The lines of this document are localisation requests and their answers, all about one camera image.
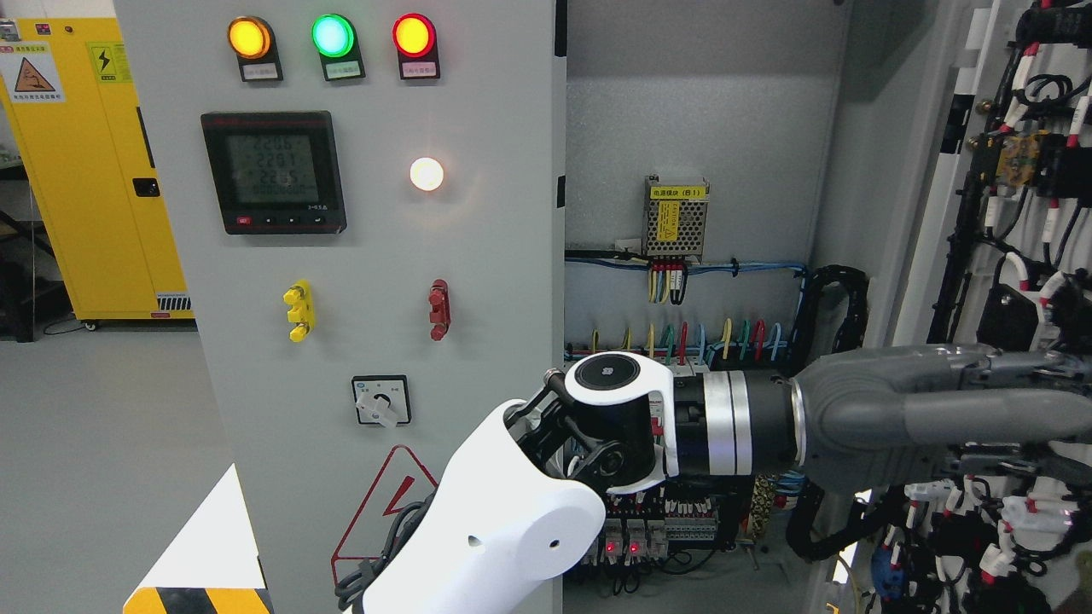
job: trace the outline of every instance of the gray robotic hand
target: gray robotic hand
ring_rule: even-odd
[[[824,356],[791,380],[797,460],[841,493],[974,473],[1092,487],[1088,465],[1045,445],[1089,440],[1090,381],[1088,362],[1057,352],[929,345]]]

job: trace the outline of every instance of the red indicator light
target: red indicator light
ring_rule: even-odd
[[[391,36],[399,51],[410,58],[424,57],[436,45],[436,27],[420,13],[407,13],[399,17]]]

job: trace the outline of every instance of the electric hazard sticker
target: electric hazard sticker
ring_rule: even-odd
[[[91,66],[94,67],[99,83],[133,82],[123,43],[87,43],[87,51],[91,54]]]
[[[12,103],[63,103],[64,90],[48,43],[0,42],[0,79]]]

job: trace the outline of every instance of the red terminal connector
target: red terminal connector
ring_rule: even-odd
[[[432,310],[428,315],[428,321],[432,324],[430,336],[432,341],[440,341],[451,328],[451,298],[448,294],[448,282],[436,280],[428,291],[428,304]]]
[[[755,346],[755,362],[762,359],[762,346],[765,345],[765,320],[759,320],[751,333],[751,345]]]

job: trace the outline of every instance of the yellow cabinet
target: yellow cabinet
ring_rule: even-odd
[[[3,106],[76,318],[192,318],[117,21],[19,31]]]

